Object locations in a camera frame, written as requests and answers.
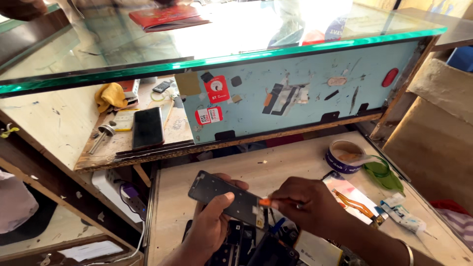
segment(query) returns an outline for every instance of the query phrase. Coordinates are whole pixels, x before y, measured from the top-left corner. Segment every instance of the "silver bangle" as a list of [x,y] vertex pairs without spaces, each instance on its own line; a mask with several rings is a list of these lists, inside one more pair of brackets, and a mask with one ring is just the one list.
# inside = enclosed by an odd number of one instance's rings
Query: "silver bangle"
[[406,242],[400,239],[398,240],[406,246],[407,251],[409,252],[409,266],[414,266],[414,254],[412,253],[411,247],[409,247],[409,245],[407,245]]

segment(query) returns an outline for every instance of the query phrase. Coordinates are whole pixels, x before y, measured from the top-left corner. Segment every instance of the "green plastic bag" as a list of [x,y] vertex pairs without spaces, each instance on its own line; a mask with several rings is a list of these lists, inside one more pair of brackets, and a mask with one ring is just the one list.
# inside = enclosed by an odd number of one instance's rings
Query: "green plastic bag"
[[363,165],[364,170],[369,174],[371,179],[386,189],[396,189],[404,194],[404,186],[399,178],[389,169],[389,165],[383,159],[379,158],[383,163],[368,162]]

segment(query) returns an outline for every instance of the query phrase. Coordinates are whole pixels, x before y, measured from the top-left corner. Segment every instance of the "green glass edge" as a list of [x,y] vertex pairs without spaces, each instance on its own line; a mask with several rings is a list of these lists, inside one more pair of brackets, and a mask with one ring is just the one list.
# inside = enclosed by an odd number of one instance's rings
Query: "green glass edge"
[[86,82],[86,81],[98,81],[98,84],[100,84],[99,82],[100,80],[109,79],[109,78],[120,78],[120,77],[132,76],[132,75],[144,74],[144,73],[186,69],[186,68],[199,67],[199,66],[207,66],[207,65],[214,65],[214,64],[221,64],[221,63],[228,63],[228,62],[237,62],[237,61],[244,61],[244,60],[250,60],[250,59],[268,58],[268,57],[273,57],[273,56],[281,56],[281,55],[288,55],[288,54],[295,54],[295,53],[322,51],[322,50],[358,46],[358,45],[364,45],[364,44],[375,44],[375,43],[396,41],[396,40],[402,40],[402,39],[408,39],[408,38],[439,35],[446,31],[447,31],[447,28],[443,27],[443,28],[428,29],[428,30],[421,30],[421,31],[415,31],[415,32],[408,32],[408,33],[397,33],[397,34],[391,34],[391,35],[381,35],[381,36],[366,37],[366,38],[353,39],[353,40],[344,40],[344,41],[321,43],[321,44],[314,44],[314,45],[297,46],[297,47],[290,47],[290,48],[264,50],[264,51],[251,52],[251,53],[226,55],[226,56],[221,56],[221,57],[198,59],[198,60],[193,60],[193,61],[165,63],[165,64],[158,64],[158,65],[152,65],[152,66],[141,66],[141,67],[135,67],[135,68],[125,69],[125,70],[114,70],[114,71],[107,71],[107,72],[101,72],[101,73],[84,74],[84,75],[80,75],[76,77],[64,77],[64,78],[57,78],[57,79],[51,79],[51,80],[28,81],[28,82],[23,82],[23,83],[18,83],[18,84],[0,85],[0,94],[8,93],[8,92],[15,92],[15,91],[47,88],[51,86],[61,86],[65,84],[75,84],[75,83]]
[[[48,13],[51,13],[53,11],[56,11],[60,9],[58,4],[52,4],[48,6]],[[0,33],[4,33],[6,31],[9,31],[11,29],[14,29],[20,25],[23,25],[27,23],[28,21],[23,21],[23,20],[16,20],[16,19],[9,19],[6,21],[3,21],[0,23]]]

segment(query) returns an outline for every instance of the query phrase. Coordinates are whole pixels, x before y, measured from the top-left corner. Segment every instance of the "light blue panel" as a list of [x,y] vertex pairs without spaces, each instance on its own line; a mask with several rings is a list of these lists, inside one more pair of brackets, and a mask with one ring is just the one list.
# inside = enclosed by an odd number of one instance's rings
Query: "light blue panel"
[[[209,70],[214,77],[224,75],[230,95],[239,95],[242,100],[238,103],[223,101],[211,104],[204,83],[199,79],[201,91],[205,94],[187,96],[184,102],[194,141],[215,141],[215,133],[229,130],[234,130],[238,137],[316,123],[320,122],[323,114],[336,111],[340,112],[339,118],[347,117],[355,115],[364,103],[369,104],[368,110],[379,108],[413,55],[417,44],[418,42],[388,44]],[[383,88],[381,83],[393,68],[398,68],[399,74],[390,86]],[[198,71],[198,76],[204,73],[205,71]],[[242,81],[237,87],[233,87],[230,81],[235,76],[240,76]],[[295,103],[285,115],[263,114],[266,88],[270,93],[275,83],[281,83],[286,76],[289,85],[310,83],[308,102]],[[331,77],[340,76],[347,77],[346,84],[327,85]],[[357,87],[359,90],[350,114],[353,94]],[[324,100],[336,90],[339,91],[337,95]],[[223,120],[205,124],[200,128],[195,119],[195,111],[212,106],[221,107]]]

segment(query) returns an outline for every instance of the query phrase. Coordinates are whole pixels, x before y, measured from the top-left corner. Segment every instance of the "free back case sticker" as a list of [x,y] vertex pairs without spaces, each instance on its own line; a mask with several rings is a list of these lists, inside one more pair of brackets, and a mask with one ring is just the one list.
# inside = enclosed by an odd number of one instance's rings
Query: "free back case sticker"
[[213,77],[209,82],[205,82],[204,85],[209,95],[210,103],[216,104],[230,99],[225,76]]
[[222,108],[220,106],[195,111],[195,119],[198,124],[204,125],[223,120]]

